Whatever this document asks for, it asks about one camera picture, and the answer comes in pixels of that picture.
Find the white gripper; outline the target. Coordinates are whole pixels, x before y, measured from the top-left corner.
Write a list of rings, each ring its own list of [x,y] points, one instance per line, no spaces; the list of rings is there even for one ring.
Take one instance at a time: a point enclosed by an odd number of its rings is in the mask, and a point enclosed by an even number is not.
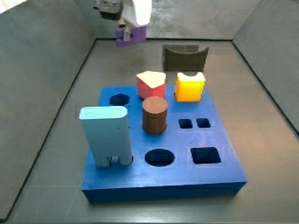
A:
[[[146,26],[150,20],[152,0],[122,0],[121,18],[134,26]],[[124,27],[124,42],[130,39],[130,28]]]

